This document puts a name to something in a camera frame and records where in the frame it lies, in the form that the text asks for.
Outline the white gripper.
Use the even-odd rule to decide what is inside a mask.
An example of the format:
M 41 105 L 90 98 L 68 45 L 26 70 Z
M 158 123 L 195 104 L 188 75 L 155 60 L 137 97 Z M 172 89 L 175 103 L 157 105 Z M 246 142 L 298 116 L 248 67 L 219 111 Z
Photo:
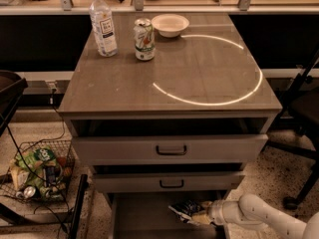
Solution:
M 203 201 L 200 205 L 203 208 L 208 208 L 208 216 L 199 213 L 192 215 L 192 221 L 197 225 L 210 225 L 212 222 L 217 226 L 222 226 L 240 220 L 239 206 L 236 201 Z

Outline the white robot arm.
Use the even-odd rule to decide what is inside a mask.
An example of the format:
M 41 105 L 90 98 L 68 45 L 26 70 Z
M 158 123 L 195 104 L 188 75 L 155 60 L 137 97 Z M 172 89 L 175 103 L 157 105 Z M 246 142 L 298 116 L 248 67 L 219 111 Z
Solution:
M 195 223 L 236 224 L 252 230 L 269 226 L 284 239 L 319 239 L 319 213 L 303 222 L 271 207 L 254 194 L 243 194 L 236 201 L 204 201 L 201 206 L 201 211 L 191 215 Z

